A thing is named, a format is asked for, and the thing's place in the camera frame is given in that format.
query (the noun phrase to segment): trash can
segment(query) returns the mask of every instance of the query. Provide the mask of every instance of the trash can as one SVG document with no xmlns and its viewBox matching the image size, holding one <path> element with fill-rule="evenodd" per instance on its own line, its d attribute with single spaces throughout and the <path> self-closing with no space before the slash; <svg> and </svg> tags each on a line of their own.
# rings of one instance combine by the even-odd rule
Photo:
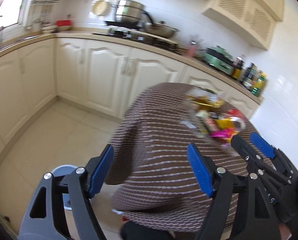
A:
<svg viewBox="0 0 298 240">
<path fill-rule="evenodd" d="M 55 177 L 64 176 L 64 175 L 71 174 L 76 168 L 78 168 L 78 167 L 74 166 L 74 165 L 66 164 L 66 165 L 61 165 L 59 167 L 54 168 L 51 171 L 51 173 Z M 71 203 L 70 203 L 70 200 L 69 200 L 69 194 L 62 194 L 62 199 L 64 201 L 65 209 L 72 210 Z"/>
</svg>

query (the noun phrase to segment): gas stove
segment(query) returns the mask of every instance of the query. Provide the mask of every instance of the gas stove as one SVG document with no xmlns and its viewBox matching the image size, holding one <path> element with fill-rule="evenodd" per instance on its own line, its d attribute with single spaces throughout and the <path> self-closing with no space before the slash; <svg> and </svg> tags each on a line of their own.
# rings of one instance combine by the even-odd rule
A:
<svg viewBox="0 0 298 240">
<path fill-rule="evenodd" d="M 123 27 L 110 27 L 107 33 L 93 33 L 96 35 L 106 35 L 115 38 L 121 38 L 130 41 L 136 41 L 144 44 L 148 44 L 157 48 L 165 49 L 173 53 L 180 54 L 178 51 L 178 42 L 149 33 L 141 32 L 134 29 L 128 29 Z"/>
</svg>

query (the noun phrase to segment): wall outlet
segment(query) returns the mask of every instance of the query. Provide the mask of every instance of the wall outlet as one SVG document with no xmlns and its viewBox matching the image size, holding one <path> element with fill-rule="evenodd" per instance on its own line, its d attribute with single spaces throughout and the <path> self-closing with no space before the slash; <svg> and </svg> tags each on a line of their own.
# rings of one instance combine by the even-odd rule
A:
<svg viewBox="0 0 298 240">
<path fill-rule="evenodd" d="M 67 18 L 70 19 L 70 18 L 76 18 L 76 13 L 70 13 L 67 15 Z"/>
</svg>

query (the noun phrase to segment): black pants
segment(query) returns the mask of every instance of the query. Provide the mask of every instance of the black pants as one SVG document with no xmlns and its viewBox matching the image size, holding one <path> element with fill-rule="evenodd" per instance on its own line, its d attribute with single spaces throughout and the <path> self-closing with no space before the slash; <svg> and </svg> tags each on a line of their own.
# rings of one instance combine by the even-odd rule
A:
<svg viewBox="0 0 298 240">
<path fill-rule="evenodd" d="M 121 229 L 123 240 L 174 240 L 167 231 L 146 228 L 128 221 Z"/>
</svg>

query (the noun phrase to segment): red container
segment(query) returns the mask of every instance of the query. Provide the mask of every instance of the red container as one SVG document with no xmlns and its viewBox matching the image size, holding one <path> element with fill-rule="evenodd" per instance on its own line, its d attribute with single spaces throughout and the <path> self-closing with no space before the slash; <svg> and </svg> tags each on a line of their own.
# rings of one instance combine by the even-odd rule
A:
<svg viewBox="0 0 298 240">
<path fill-rule="evenodd" d="M 57 21 L 57 26 L 71 26 L 71 20 Z"/>
</svg>

